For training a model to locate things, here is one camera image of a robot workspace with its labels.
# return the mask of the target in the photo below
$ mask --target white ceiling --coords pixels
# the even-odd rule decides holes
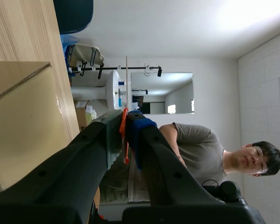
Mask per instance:
[[[75,36],[105,57],[238,58],[279,33],[280,0],[94,0]]]
[[[132,73],[132,90],[148,90],[149,96],[166,96],[169,93],[191,83],[193,73],[152,73],[146,77],[144,73]],[[134,96],[145,96],[145,92],[133,92]]]

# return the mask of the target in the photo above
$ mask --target man's hair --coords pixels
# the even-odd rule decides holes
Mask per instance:
[[[261,148],[263,156],[267,156],[266,166],[268,170],[261,174],[262,176],[275,175],[280,170],[280,150],[266,141],[260,141],[252,144]]]

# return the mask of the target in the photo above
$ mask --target faucet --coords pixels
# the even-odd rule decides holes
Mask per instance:
[[[120,91],[120,90],[118,90],[118,93],[119,93],[119,98],[120,98],[121,96],[126,96],[126,91]]]

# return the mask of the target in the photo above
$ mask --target mirror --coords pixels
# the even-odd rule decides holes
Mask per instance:
[[[132,73],[132,109],[143,114],[194,113],[193,73]]]

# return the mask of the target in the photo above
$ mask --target black chair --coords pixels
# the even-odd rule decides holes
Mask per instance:
[[[60,34],[85,29],[93,16],[93,0],[54,0]]]

